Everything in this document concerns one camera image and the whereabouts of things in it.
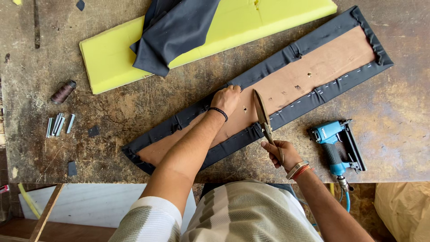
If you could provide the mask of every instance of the workbench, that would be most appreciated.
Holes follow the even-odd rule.
[[[0,75],[13,183],[147,182],[149,175],[125,157],[121,146],[335,16],[172,69],[166,78],[151,76],[92,95],[78,43],[144,15],[150,0],[87,0],[82,12],[77,0],[35,1],[38,25],[33,1],[0,5]],[[359,5],[394,66],[274,131],[274,138],[292,142],[323,182],[335,182],[322,148],[309,140],[306,129],[352,118],[368,171],[348,169],[350,183],[430,180],[428,1],[334,1],[337,14]],[[35,31],[40,32],[38,49]],[[50,96],[69,78],[77,89],[64,104],[53,104]],[[76,115],[72,132],[47,139],[48,118],[59,112]],[[89,138],[87,130],[96,124],[101,134]],[[195,182],[288,182],[260,147],[262,140],[199,172]],[[70,161],[76,161],[77,176],[67,176]]]

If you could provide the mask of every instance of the forearm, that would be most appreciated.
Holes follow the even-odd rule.
[[[225,117],[214,110],[167,152],[141,197],[157,196],[172,202],[183,214],[188,193]]]
[[[297,179],[324,241],[373,241],[370,235],[336,201],[318,177],[307,169]]]

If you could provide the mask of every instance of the hand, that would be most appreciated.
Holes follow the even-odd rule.
[[[281,141],[281,140],[274,140],[275,145],[277,147],[281,147],[282,153],[284,154],[284,168],[285,171],[288,173],[291,171],[291,169],[297,165],[297,163],[302,162],[302,158],[297,153],[297,150],[294,149],[293,144],[291,144],[288,141]],[[269,158],[272,160],[273,165],[275,165],[275,168],[278,169],[281,164],[278,161],[279,157],[276,157],[274,154],[278,154],[278,148],[274,145],[271,145],[268,142],[261,142],[261,146],[269,152]]]
[[[240,100],[240,87],[230,85],[215,93],[212,99],[211,108],[218,108],[229,117],[237,107]]]

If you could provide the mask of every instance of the brown thread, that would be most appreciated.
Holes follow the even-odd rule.
[[[76,88],[76,82],[74,80],[69,80],[64,86],[51,96],[51,101],[55,104],[62,104],[67,97]]]

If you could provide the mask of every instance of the metal shears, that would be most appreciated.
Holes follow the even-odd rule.
[[[266,110],[266,106],[264,106],[263,99],[261,95],[254,89],[254,104],[255,109],[257,110],[258,122],[261,125],[261,131],[263,132],[266,139],[270,144],[275,145],[275,142],[272,139],[272,127],[270,126],[270,118]],[[284,153],[282,152],[281,147],[278,147],[278,154],[274,154],[278,159],[279,164],[281,166],[284,165]]]

